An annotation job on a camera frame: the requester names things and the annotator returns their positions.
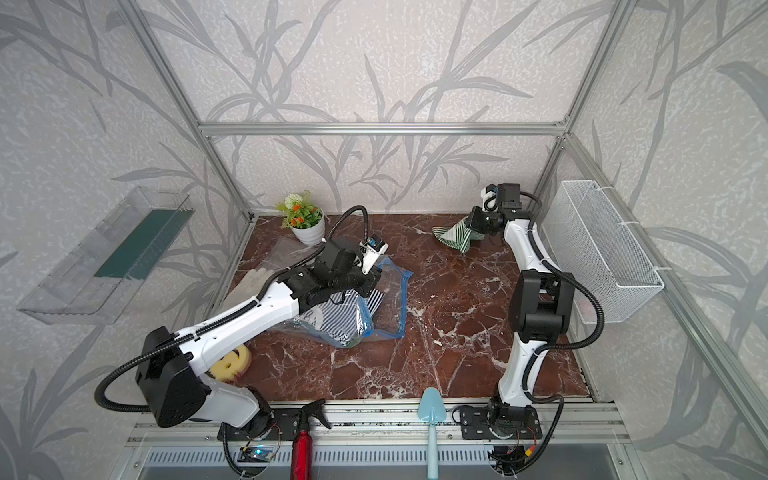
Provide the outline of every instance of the acrylic shelf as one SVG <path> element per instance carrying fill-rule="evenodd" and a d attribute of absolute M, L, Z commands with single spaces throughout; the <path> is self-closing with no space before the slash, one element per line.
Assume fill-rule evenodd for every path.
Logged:
<path fill-rule="evenodd" d="M 192 213 L 187 194 L 134 188 L 18 309 L 50 324 L 111 325 Z"/>

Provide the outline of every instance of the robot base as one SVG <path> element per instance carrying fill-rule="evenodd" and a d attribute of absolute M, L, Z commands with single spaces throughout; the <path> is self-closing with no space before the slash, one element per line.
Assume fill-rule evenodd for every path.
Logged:
<path fill-rule="evenodd" d="M 464 440 L 517 440 L 518 435 L 520 440 L 533 440 L 543 436 L 538 414 L 531 406 L 502 406 L 500 410 L 495 409 L 493 405 L 461 406 L 458 413 Z"/>
<path fill-rule="evenodd" d="M 282 432 L 280 434 L 281 442 L 292 442 L 296 438 L 299 425 L 299 413 L 300 409 L 271 409 L 274 413 L 274 418 L 269 414 L 262 415 L 259 412 L 253 419 L 248 422 L 242 428 L 236 428 L 231 425 L 222 424 L 219 428 L 219 434 L 217 438 L 221 441 L 221 433 L 223 429 L 227 429 L 227 440 L 230 442 L 247 442 L 248 440 L 255 439 L 259 435 L 263 435 L 264 432 L 269 430 L 269 433 L 262 437 L 260 440 L 277 441 L 278 431 L 272 428 L 273 425 Z"/>

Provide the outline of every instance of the white flower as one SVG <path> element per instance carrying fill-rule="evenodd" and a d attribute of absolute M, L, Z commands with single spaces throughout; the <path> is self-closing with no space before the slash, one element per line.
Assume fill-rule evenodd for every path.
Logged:
<path fill-rule="evenodd" d="M 294 205 L 300 204 L 302 202 L 303 197 L 299 194 L 291 194 L 286 197 L 286 208 L 293 208 Z"/>

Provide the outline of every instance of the potted plant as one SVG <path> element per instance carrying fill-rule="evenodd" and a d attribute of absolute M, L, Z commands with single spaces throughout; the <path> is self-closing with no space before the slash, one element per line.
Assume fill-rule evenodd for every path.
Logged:
<path fill-rule="evenodd" d="M 285 201 L 275 206 L 284 213 L 283 228 L 290 227 L 296 238 L 305 245 L 317 245 L 326 234 L 323 211 L 310 201 L 310 191 L 290 194 Z"/>

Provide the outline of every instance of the green strip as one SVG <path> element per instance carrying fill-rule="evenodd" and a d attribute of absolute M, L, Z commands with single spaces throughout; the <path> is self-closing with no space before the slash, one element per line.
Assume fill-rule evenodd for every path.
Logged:
<path fill-rule="evenodd" d="M 176 235 L 184 228 L 192 212 L 150 210 L 94 276 L 123 278 L 130 272 L 131 278 L 146 279 Z"/>
<path fill-rule="evenodd" d="M 455 233 L 457 240 L 447 240 L 444 238 L 445 234 L 449 231 Z M 482 240 L 485 238 L 485 235 L 482 233 L 477 233 L 471 228 L 467 227 L 464 224 L 463 219 L 453 227 L 433 227 L 432 233 L 435 234 L 435 237 L 440 240 L 440 242 L 448 245 L 451 248 L 457 249 L 461 253 L 467 253 L 467 251 L 469 251 L 470 240 Z"/>

